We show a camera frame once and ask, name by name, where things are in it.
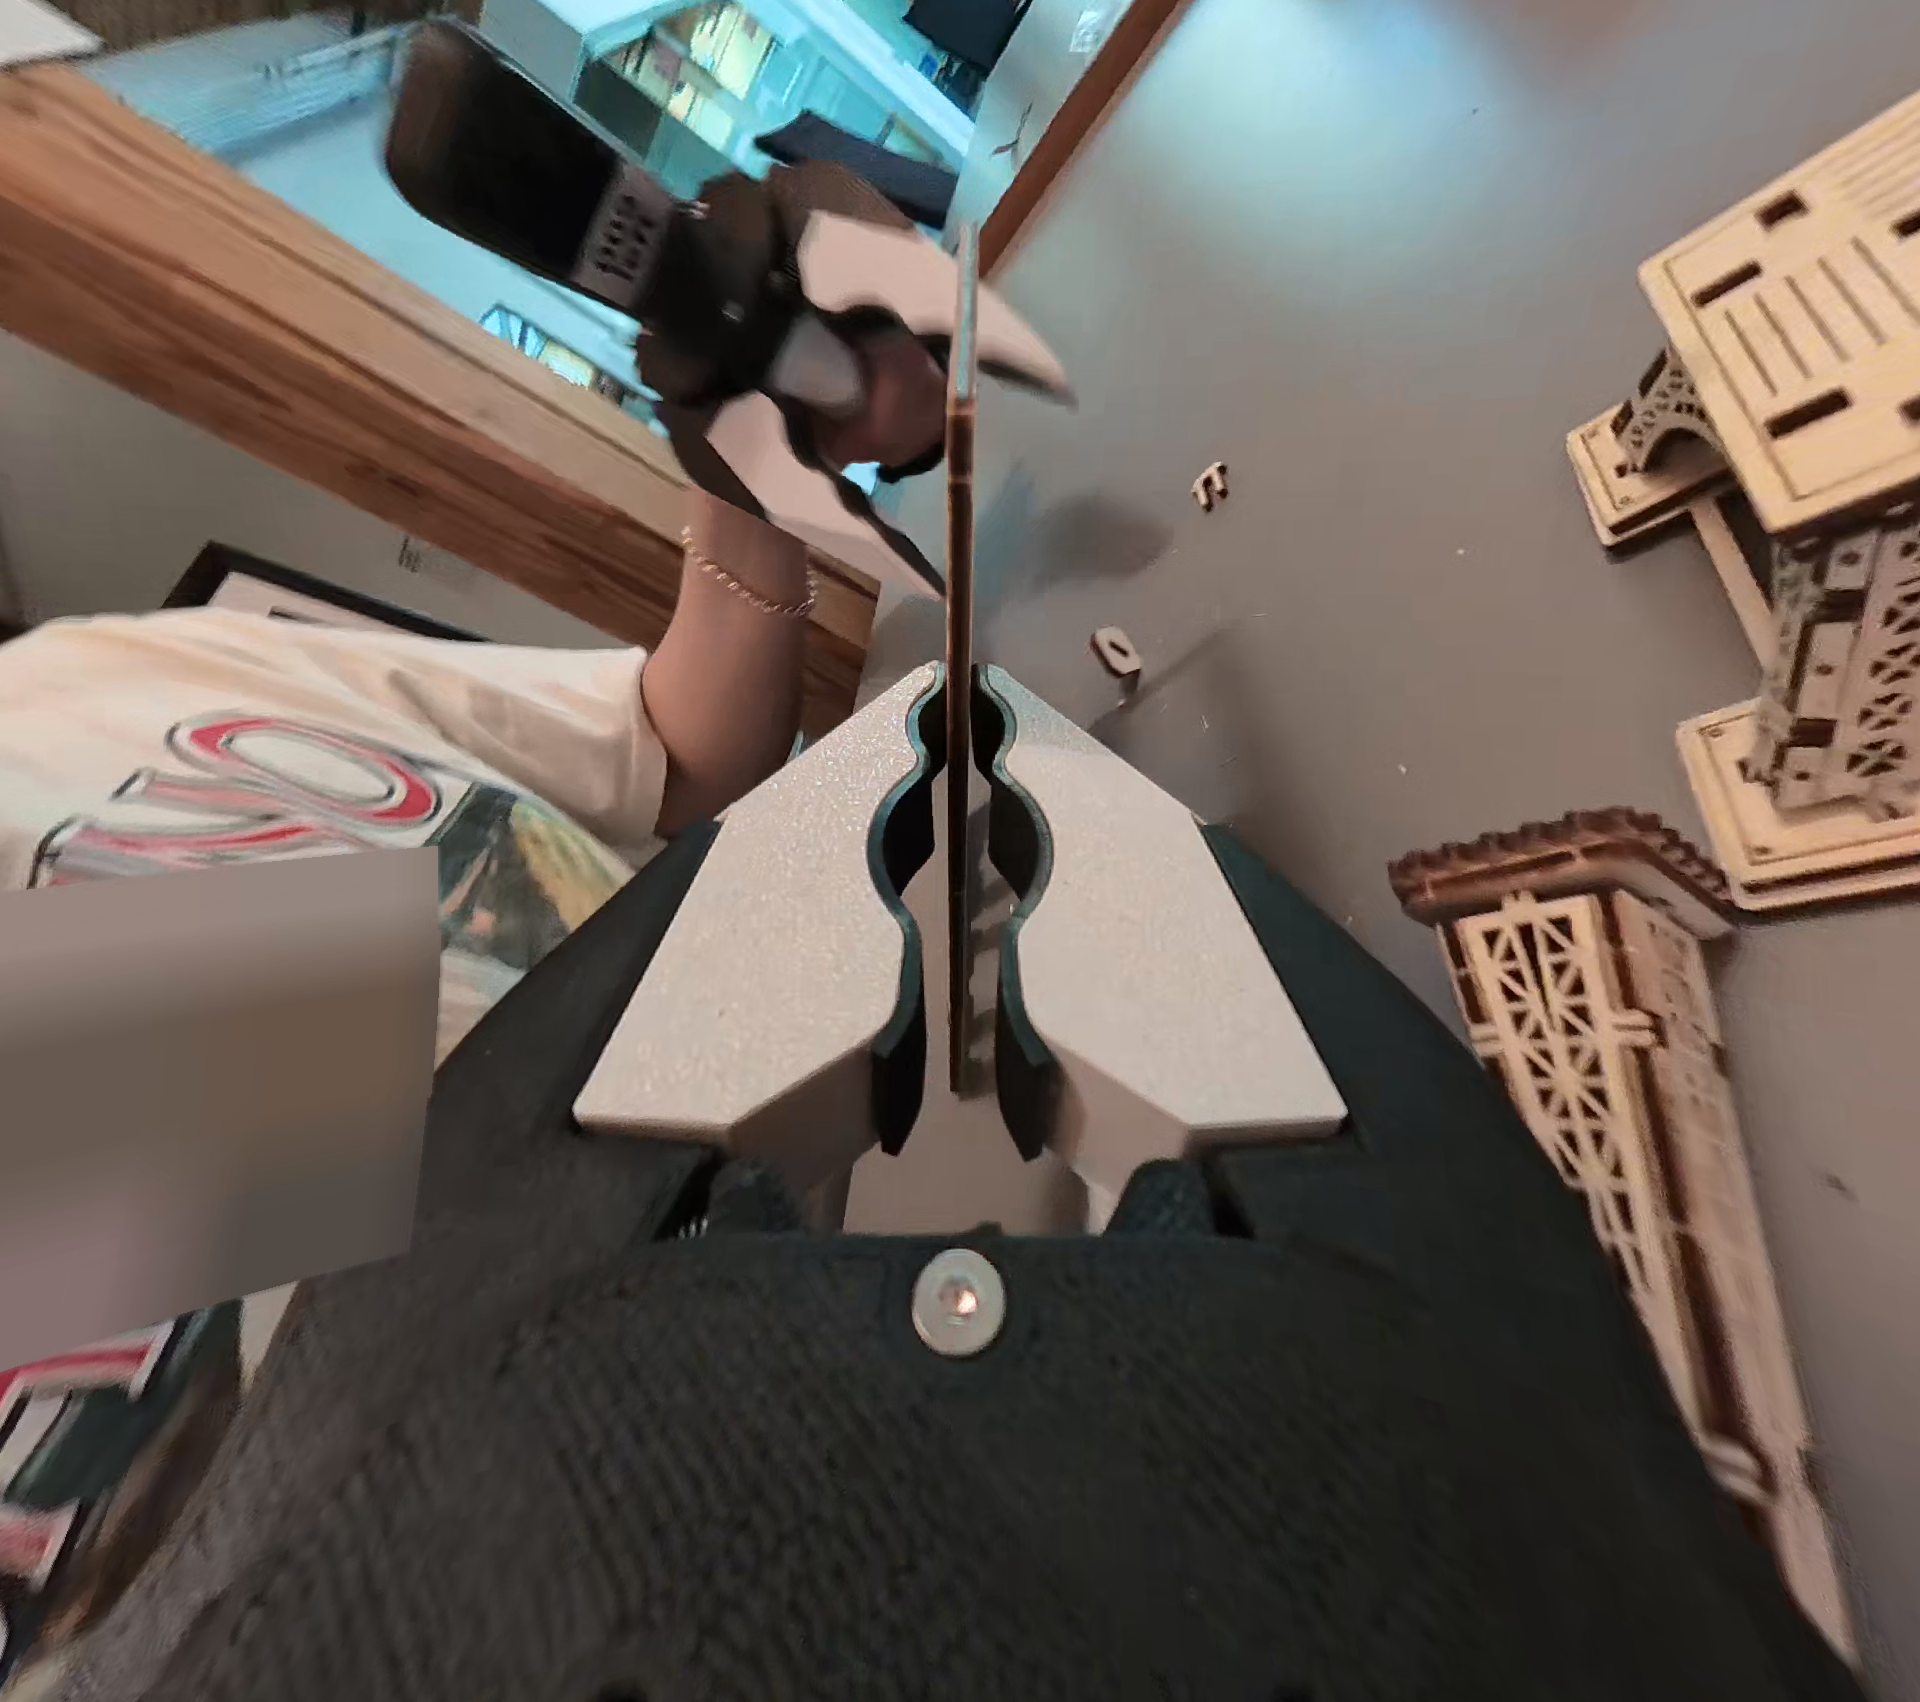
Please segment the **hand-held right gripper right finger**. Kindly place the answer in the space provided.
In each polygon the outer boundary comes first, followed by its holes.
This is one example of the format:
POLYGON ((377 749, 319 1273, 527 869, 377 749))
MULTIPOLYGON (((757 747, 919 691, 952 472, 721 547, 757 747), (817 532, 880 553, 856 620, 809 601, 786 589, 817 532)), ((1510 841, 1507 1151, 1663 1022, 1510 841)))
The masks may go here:
POLYGON ((1346 1100, 1207 825, 1008 670, 981 671, 994 1085, 1110 1224, 1145 1163, 1339 1134, 1346 1100))

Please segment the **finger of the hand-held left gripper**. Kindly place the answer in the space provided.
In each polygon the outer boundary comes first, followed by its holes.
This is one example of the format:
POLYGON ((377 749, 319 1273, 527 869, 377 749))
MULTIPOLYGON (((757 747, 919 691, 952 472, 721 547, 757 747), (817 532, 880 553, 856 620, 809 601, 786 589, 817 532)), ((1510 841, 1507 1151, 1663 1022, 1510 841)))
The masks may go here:
POLYGON ((815 212, 797 249, 795 398, 864 409, 879 390, 940 394, 949 372, 1075 401, 1043 335, 962 261, 914 228, 815 212))
POLYGON ((879 585, 949 598, 939 565, 877 514, 856 481, 822 464, 767 394, 716 407, 670 401, 667 435, 686 479, 737 512, 879 585))

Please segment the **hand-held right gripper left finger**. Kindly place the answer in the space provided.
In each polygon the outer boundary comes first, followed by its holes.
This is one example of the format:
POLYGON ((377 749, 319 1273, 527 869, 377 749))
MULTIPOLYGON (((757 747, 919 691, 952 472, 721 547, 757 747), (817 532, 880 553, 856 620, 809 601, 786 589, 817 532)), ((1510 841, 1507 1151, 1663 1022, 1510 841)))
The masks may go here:
POLYGON ((856 1165, 922 1111, 949 671, 919 666, 735 802, 575 1098, 593 1136, 781 1174, 842 1229, 856 1165))

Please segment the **wooden puzzle sheet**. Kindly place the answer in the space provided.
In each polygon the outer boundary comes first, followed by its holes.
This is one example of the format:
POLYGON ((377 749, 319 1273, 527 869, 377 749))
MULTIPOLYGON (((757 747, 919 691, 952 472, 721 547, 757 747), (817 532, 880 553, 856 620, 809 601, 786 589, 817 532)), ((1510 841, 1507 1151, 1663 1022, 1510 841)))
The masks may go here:
POLYGON ((947 467, 947 615, 945 615, 945 980, 949 990, 949 1085, 971 1100, 973 1065, 973 664, 974 664, 974 540, 976 540, 976 425, 981 383, 981 232, 973 224, 957 235, 957 317, 949 346, 945 407, 947 467))

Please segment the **person's left forearm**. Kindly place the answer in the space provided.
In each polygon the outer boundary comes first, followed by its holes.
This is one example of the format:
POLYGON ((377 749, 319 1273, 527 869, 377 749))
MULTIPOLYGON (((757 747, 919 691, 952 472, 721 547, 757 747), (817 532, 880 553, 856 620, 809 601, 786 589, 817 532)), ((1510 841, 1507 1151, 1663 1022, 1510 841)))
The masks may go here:
POLYGON ((719 818, 795 752, 815 603, 803 542, 686 490, 677 606, 638 677, 667 765, 661 836, 719 818))

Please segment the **person's left hand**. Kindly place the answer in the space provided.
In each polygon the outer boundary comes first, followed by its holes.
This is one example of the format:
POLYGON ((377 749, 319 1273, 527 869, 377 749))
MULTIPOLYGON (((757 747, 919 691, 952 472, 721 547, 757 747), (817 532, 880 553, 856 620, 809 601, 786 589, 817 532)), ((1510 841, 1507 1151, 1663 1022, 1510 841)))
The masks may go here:
POLYGON ((887 484, 939 467, 949 441, 947 362, 908 328, 873 325, 852 338, 863 405, 835 438, 842 469, 873 467, 887 484))

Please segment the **wooden tower middle section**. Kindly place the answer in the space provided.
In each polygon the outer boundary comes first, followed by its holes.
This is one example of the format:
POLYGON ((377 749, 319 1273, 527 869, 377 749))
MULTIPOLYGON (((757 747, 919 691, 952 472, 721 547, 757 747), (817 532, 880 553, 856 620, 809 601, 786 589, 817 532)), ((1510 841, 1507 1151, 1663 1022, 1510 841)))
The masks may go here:
POLYGON ((1633 805, 1408 849, 1469 1043, 1582 1199, 1719 1489, 1861 1660, 1712 987, 1719 865, 1633 805))

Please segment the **white printed t-shirt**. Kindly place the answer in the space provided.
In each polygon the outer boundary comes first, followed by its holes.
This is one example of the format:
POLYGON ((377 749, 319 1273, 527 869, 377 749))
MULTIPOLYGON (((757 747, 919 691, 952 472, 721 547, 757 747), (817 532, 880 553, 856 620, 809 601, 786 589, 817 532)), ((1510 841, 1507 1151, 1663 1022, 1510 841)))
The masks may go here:
POLYGON ((4 892, 431 845, 445 1064, 657 849, 644 666, 246 609, 50 621, 4 645, 4 892))

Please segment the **wooden tower base model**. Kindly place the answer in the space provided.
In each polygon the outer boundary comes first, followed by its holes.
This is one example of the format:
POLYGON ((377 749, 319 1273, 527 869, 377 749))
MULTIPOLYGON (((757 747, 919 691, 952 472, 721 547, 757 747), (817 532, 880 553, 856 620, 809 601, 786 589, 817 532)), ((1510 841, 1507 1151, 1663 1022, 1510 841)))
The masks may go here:
POLYGON ((1693 526, 1758 661, 1677 732, 1733 900, 1915 893, 1919 98, 1639 278, 1664 341, 1567 453, 1601 546, 1693 526))

